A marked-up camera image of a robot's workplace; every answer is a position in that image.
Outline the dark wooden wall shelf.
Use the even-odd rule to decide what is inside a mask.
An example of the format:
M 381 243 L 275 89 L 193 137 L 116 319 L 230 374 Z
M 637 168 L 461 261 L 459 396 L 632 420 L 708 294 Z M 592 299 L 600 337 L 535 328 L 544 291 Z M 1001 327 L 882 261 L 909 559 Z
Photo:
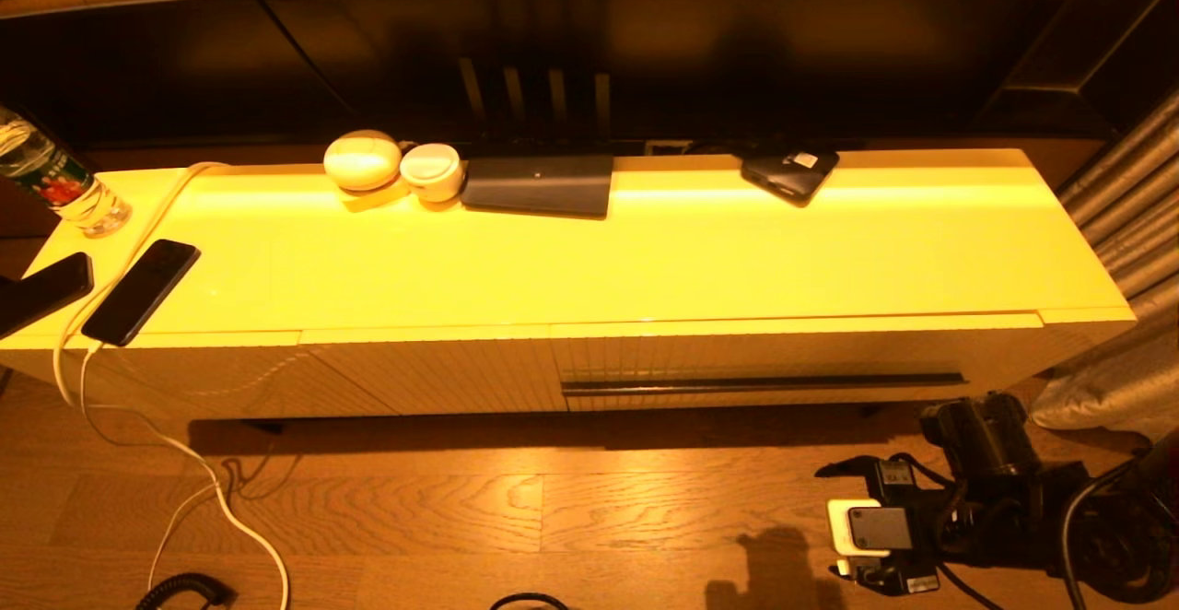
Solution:
M 1108 139 L 1179 92 L 1179 0 L 1067 0 L 976 114 L 981 133 Z

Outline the water bottle with colourful label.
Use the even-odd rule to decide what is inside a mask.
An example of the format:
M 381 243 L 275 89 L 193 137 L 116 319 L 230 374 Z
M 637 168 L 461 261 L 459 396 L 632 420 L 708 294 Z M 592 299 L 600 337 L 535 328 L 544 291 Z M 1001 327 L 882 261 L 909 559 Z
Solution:
M 132 208 L 42 130 L 0 105 L 0 177 L 41 199 L 88 238 L 120 229 Z

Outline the cream ribbed sideboard cabinet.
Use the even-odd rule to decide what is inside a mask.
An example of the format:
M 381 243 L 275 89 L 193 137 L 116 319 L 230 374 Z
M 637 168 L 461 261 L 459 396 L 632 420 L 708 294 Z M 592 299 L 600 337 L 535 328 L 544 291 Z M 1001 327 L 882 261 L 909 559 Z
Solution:
M 843 156 L 806 206 L 732 157 L 615 160 L 608 215 L 351 211 L 312 164 L 203 169 L 156 236 L 200 257 L 90 404 L 149 416 L 564 412 L 553 337 L 1035 319 L 1048 368 L 1137 324 L 1015 149 Z

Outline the white round device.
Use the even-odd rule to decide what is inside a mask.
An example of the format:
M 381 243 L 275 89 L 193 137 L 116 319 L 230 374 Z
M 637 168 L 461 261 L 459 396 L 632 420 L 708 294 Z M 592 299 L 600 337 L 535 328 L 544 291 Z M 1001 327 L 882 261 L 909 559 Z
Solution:
M 466 182 L 466 166 L 457 149 L 446 144 L 409 149 L 399 170 L 409 191 L 427 203 L 443 203 L 459 197 Z

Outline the white cabinet drawer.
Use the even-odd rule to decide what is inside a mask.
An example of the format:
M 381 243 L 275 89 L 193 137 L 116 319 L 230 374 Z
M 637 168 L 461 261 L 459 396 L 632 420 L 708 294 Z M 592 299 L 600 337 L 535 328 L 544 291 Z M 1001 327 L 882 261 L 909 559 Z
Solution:
M 571 409 L 727 405 L 922 404 L 984 394 L 1032 376 L 1047 329 L 1035 319 L 822 324 L 723 333 L 639 327 L 553 337 Z

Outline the small black stickered device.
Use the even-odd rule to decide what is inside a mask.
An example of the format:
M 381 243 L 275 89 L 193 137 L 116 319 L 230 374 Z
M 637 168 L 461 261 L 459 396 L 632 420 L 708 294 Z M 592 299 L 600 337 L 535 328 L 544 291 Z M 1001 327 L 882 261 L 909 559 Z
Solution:
M 740 160 L 740 176 L 793 205 L 806 206 L 821 191 L 841 157 L 828 151 L 758 155 Z

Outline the black television screen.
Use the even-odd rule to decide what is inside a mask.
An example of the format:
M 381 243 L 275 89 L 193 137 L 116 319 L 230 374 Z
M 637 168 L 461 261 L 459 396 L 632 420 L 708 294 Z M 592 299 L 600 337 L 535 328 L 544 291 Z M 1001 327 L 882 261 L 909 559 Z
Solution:
M 169 0 L 0 19 L 77 151 L 960 133 L 1067 0 Z

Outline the dark grey antenna router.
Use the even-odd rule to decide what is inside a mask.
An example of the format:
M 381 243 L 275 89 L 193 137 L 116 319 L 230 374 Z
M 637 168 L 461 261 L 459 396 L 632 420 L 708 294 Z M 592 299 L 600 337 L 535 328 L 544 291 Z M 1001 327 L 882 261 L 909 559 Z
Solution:
M 457 61 L 477 135 L 460 142 L 461 203 L 476 211 L 605 219 L 614 173 L 610 81 L 565 68 Z

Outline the white oval device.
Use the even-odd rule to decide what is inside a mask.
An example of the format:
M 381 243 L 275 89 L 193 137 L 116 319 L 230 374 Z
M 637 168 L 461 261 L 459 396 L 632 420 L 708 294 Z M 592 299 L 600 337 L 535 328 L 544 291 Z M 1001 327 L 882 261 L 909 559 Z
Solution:
M 401 160 L 402 150 L 390 135 L 358 130 L 332 140 L 321 165 L 338 189 L 369 192 L 395 182 Z

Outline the black smartphone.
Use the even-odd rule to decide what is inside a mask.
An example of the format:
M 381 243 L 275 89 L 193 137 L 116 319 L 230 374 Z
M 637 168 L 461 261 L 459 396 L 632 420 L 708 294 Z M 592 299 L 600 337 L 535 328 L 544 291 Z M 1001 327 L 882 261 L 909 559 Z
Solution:
M 81 333 L 88 340 L 123 348 L 134 341 L 144 324 L 193 269 L 200 252 L 174 240 L 154 240 L 136 260 L 95 311 Z
M 17 282 L 0 281 L 0 340 L 84 299 L 94 287 L 92 260 L 73 252 Z

